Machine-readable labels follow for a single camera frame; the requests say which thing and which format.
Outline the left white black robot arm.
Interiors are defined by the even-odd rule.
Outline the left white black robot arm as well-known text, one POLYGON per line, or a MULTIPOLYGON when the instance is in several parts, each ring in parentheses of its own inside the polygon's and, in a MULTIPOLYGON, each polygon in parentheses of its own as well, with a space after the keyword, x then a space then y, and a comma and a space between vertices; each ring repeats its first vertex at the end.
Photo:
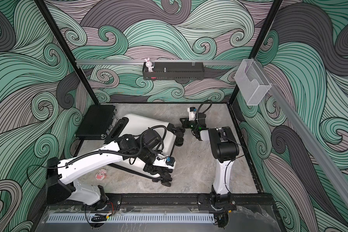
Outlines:
POLYGON ((158 175, 156 181, 166 187, 171 186, 171 172, 175 160, 163 155, 166 137, 167 127, 158 125, 137 136, 125 134, 100 149, 70 160, 49 159, 46 165, 46 202, 57 204, 73 200, 87 206, 96 203, 106 204, 108 197, 102 186, 86 185, 79 182, 78 178, 103 166, 124 160, 130 165, 135 165, 140 159, 144 163, 144 172, 158 175))

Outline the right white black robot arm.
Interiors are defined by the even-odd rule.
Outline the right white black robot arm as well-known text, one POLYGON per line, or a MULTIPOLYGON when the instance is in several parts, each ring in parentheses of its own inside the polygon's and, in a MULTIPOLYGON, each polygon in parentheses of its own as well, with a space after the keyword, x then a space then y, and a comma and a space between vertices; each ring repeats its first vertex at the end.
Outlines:
POLYGON ((210 143, 211 152, 216 161, 216 176, 212 185, 211 199, 216 204, 231 199, 232 193, 228 187, 230 171, 240 153, 241 145, 236 142, 229 126, 207 127, 206 112, 212 104, 211 100, 206 100, 200 104, 199 108, 189 107, 188 117, 181 118, 180 121, 184 128, 191 130, 197 140, 210 143))

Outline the white hard-shell suitcase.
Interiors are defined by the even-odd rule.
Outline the white hard-shell suitcase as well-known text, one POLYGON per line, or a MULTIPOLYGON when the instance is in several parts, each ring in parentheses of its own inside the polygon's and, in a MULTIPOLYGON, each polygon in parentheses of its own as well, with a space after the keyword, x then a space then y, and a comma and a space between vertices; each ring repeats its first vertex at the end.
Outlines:
MULTIPOLYGON (((183 127, 176 127, 169 122, 127 114, 116 123, 105 139, 105 144, 117 142, 119 153, 138 155, 124 157, 122 161, 111 163, 109 166, 152 180, 152 177, 159 175, 152 176, 144 172, 144 166, 153 165, 157 157, 172 157, 175 146, 183 145, 184 132, 183 127)), ((160 182, 166 187, 171 186, 171 181, 160 182)))

